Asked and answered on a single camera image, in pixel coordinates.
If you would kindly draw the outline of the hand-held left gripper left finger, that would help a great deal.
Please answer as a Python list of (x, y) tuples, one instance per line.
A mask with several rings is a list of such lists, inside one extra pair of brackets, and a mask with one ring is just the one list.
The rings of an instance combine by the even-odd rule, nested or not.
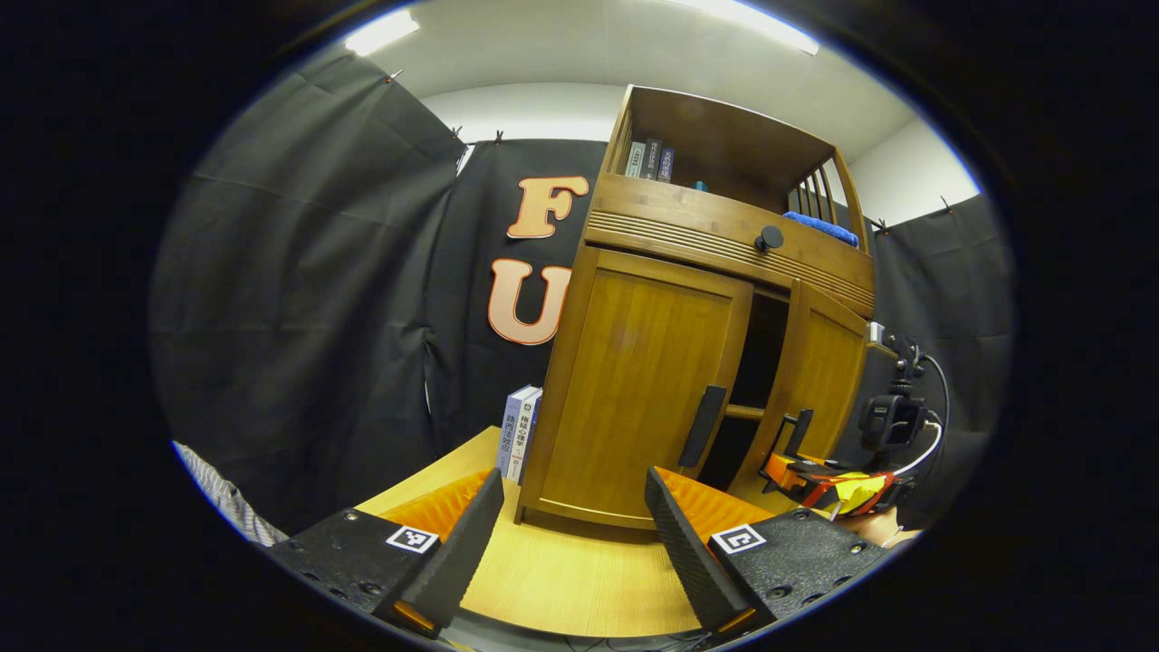
[(378, 514), (340, 511), (268, 552), (353, 609), (436, 639), (460, 608), (503, 504), (503, 477), (490, 467)]

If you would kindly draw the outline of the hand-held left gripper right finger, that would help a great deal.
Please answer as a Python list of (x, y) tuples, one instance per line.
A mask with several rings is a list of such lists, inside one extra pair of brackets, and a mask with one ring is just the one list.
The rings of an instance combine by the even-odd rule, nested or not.
[(774, 515), (663, 467), (648, 469), (643, 500), (710, 639), (793, 618), (885, 557), (811, 510)]

